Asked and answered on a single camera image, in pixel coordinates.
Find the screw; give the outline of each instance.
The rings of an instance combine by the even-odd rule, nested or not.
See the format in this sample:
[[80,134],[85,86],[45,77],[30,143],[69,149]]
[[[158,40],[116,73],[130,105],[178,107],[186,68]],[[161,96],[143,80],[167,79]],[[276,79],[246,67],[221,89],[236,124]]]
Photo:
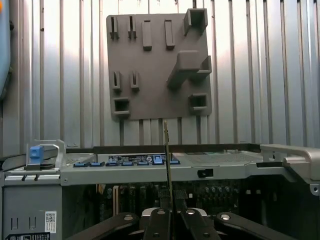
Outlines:
[[222,214],[221,216],[220,216],[220,218],[222,218],[223,220],[229,220],[230,219],[230,216],[229,215],[227,215],[227,214]]
[[132,219],[134,219],[131,215],[125,215],[124,220],[126,221],[131,221]]
[[192,209],[188,209],[188,210],[186,211],[186,213],[189,214],[189,215],[193,215],[193,214],[195,214],[196,212],[193,211]]

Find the gray plastic bracket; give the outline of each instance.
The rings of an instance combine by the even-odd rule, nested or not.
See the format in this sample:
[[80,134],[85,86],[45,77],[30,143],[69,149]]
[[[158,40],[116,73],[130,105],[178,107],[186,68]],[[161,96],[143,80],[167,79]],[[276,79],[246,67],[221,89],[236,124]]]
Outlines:
[[283,165],[296,172],[306,183],[310,184],[310,191],[313,195],[320,196],[320,149],[279,144],[262,144],[260,148],[264,162],[270,162],[270,154],[290,155],[283,158]]
[[[33,143],[30,145],[32,146],[53,146],[58,149],[58,154],[55,160],[55,168],[60,169],[67,165],[67,152],[66,152],[66,145],[65,142],[57,139],[57,140],[33,140]],[[27,149],[27,161],[29,160],[29,150]]]

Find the metal bracket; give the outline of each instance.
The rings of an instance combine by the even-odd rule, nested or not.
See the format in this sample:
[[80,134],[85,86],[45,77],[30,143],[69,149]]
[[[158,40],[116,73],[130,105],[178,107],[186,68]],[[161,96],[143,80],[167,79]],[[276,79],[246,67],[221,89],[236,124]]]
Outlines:
[[320,149],[280,144],[262,144],[260,148],[264,162],[268,162],[270,153],[294,155],[284,157],[283,165],[294,170],[308,183],[320,181]]
[[[67,152],[66,152],[66,145],[65,142],[57,139],[57,140],[33,140],[33,142],[30,144],[30,147],[33,146],[53,146],[58,149],[58,154],[56,156],[55,160],[55,168],[60,169],[61,167],[64,167],[67,165]],[[26,150],[26,160],[27,163],[29,162],[30,156],[29,156],[29,149]]]

